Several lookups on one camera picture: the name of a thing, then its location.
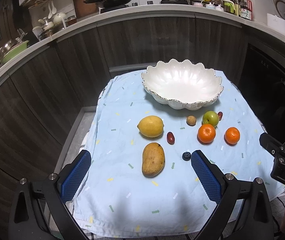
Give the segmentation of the white scalloped ceramic bowl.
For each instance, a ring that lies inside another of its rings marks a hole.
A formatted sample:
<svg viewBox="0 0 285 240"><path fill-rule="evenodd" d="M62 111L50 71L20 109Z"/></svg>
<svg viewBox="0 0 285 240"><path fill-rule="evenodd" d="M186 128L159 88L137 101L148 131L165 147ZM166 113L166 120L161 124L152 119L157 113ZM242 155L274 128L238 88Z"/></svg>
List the white scalloped ceramic bowl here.
<svg viewBox="0 0 285 240"><path fill-rule="evenodd" d="M214 104L224 87L222 77L202 63L171 59L157 62L141 73L142 85L153 99L175 110L196 111Z"/></svg>

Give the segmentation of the small red grape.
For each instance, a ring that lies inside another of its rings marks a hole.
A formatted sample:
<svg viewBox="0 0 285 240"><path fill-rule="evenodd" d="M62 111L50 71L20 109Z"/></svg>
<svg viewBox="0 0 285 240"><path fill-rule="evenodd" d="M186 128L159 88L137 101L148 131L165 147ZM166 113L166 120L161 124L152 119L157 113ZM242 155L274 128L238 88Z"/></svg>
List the small red grape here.
<svg viewBox="0 0 285 240"><path fill-rule="evenodd" d="M223 113L222 112L218 112L218 117L219 117L219 120L221 120L222 117L223 117Z"/></svg>

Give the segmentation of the small orange tangerine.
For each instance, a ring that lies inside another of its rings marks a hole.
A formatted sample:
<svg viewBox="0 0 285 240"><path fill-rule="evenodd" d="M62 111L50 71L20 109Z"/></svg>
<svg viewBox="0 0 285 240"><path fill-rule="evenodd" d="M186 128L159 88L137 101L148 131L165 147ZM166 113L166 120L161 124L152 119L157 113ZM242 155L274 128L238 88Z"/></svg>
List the small orange tangerine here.
<svg viewBox="0 0 285 240"><path fill-rule="evenodd" d="M226 130L224 139L229 145L235 145L240 140L240 132L235 127L230 127Z"/></svg>

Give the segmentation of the dark blueberry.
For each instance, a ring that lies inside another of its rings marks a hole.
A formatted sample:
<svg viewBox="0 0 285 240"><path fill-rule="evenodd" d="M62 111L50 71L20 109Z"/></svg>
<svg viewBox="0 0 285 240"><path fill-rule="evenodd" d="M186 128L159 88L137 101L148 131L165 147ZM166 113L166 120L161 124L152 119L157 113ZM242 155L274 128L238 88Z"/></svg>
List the dark blueberry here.
<svg viewBox="0 0 285 240"><path fill-rule="evenodd" d="M183 154L182 154L182 159L184 160L184 161L189 161L190 159L191 159L191 153L190 152L184 152Z"/></svg>

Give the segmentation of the white teapot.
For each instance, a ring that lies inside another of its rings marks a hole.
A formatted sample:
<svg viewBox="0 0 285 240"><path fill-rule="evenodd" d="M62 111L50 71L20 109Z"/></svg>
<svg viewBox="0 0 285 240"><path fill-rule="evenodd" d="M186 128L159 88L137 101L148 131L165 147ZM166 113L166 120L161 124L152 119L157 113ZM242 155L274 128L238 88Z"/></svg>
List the white teapot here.
<svg viewBox="0 0 285 240"><path fill-rule="evenodd" d="M66 28L66 19L67 16L63 12L55 14L55 16L53 17L54 27L61 27L62 29Z"/></svg>

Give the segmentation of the large orange tangerine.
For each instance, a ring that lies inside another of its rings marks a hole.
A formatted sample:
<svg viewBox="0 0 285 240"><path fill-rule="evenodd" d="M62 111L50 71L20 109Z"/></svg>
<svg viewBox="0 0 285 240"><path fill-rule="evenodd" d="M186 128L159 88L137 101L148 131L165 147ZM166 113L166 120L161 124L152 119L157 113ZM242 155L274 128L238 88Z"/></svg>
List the large orange tangerine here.
<svg viewBox="0 0 285 240"><path fill-rule="evenodd" d="M198 140L203 144L210 144L216 136L216 130L211 124L203 124L198 129Z"/></svg>

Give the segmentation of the yellow brown mango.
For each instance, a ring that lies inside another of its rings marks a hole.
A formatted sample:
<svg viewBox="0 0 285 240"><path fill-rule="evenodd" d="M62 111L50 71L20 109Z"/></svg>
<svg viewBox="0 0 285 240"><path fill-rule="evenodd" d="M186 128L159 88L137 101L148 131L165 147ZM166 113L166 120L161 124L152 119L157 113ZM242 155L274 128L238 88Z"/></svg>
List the yellow brown mango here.
<svg viewBox="0 0 285 240"><path fill-rule="evenodd" d="M147 178L153 178L160 174L165 166L165 153L162 146L152 142L143 149L142 174Z"/></svg>

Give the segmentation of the green lidded jar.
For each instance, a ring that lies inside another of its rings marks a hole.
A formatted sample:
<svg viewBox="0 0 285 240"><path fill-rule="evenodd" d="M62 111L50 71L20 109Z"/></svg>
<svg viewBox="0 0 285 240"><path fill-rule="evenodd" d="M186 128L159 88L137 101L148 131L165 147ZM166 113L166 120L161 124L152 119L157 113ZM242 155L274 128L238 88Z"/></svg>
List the green lidded jar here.
<svg viewBox="0 0 285 240"><path fill-rule="evenodd" d="M223 0L224 11L230 14L235 14L235 5L231 0Z"/></svg>

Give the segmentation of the soy sauce bottle red label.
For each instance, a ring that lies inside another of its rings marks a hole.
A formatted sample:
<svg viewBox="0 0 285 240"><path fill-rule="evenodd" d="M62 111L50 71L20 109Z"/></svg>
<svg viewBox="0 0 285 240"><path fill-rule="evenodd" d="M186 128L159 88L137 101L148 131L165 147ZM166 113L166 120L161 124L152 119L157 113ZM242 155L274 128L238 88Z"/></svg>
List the soy sauce bottle red label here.
<svg viewBox="0 0 285 240"><path fill-rule="evenodd" d="M253 4L251 0L240 0L239 2L239 15L241 18L252 21L253 17Z"/></svg>

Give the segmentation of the yellow lemon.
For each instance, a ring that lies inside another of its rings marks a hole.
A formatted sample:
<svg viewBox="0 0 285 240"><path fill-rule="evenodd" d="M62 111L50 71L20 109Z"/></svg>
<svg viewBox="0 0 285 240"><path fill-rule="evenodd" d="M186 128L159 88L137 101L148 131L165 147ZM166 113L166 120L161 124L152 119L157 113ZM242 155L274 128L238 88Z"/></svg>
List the yellow lemon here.
<svg viewBox="0 0 285 240"><path fill-rule="evenodd" d="M140 120L137 125L139 132L148 138L156 138L164 131L163 120L155 115L149 115Z"/></svg>

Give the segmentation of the black wok pan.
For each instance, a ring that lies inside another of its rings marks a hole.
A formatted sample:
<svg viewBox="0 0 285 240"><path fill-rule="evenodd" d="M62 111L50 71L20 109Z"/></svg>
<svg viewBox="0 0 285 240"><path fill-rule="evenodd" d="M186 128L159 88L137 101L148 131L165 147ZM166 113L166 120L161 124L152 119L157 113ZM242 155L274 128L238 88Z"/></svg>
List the black wok pan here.
<svg viewBox="0 0 285 240"><path fill-rule="evenodd" d="M99 8L112 8L120 5L126 5L132 0L84 0L85 4L97 4Z"/></svg>

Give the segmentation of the light blue patterned tablecloth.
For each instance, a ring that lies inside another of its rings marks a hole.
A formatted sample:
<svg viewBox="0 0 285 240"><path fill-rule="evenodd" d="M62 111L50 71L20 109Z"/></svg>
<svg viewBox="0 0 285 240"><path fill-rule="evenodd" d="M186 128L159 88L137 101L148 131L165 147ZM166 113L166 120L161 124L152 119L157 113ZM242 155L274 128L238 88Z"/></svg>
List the light blue patterned tablecloth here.
<svg viewBox="0 0 285 240"><path fill-rule="evenodd" d="M215 208L185 152L201 150L224 173L263 179L270 199L285 186L270 177L272 156L259 143L263 127L238 89L222 78L210 106L223 113L211 143L198 139L205 109L175 110L157 103L141 72L111 79L100 94L85 149L92 163L71 212L84 232L146 237L197 232ZM189 126L189 115L196 124Z"/></svg>

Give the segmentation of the black gas stove grate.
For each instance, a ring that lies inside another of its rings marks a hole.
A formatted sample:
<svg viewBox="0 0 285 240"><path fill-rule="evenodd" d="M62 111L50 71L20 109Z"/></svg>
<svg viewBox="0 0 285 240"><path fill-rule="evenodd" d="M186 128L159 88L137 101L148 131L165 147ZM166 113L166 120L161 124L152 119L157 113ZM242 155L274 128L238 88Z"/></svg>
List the black gas stove grate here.
<svg viewBox="0 0 285 240"><path fill-rule="evenodd" d="M188 5L187 0L161 0L161 4L182 4L182 5Z"/></svg>

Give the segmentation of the brown round kiwi potato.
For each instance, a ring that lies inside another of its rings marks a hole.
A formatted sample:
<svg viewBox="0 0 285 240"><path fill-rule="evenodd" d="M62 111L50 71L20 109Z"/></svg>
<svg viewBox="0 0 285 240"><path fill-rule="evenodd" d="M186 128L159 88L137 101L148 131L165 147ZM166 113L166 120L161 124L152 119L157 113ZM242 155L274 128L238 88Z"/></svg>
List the brown round kiwi potato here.
<svg viewBox="0 0 285 240"><path fill-rule="evenodd" d="M197 119L195 116L193 115L189 115L187 118L186 118L186 123L189 125L189 126L194 126L197 122Z"/></svg>

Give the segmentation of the green apple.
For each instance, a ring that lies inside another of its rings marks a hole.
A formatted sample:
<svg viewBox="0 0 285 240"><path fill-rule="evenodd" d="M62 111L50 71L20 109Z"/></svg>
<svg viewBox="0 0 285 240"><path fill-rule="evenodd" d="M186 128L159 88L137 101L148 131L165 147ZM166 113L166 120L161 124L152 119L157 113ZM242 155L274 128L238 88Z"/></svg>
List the green apple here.
<svg viewBox="0 0 285 240"><path fill-rule="evenodd" d="M211 124L213 127L217 127L219 123L219 115L214 111L207 111L202 118L202 124Z"/></svg>

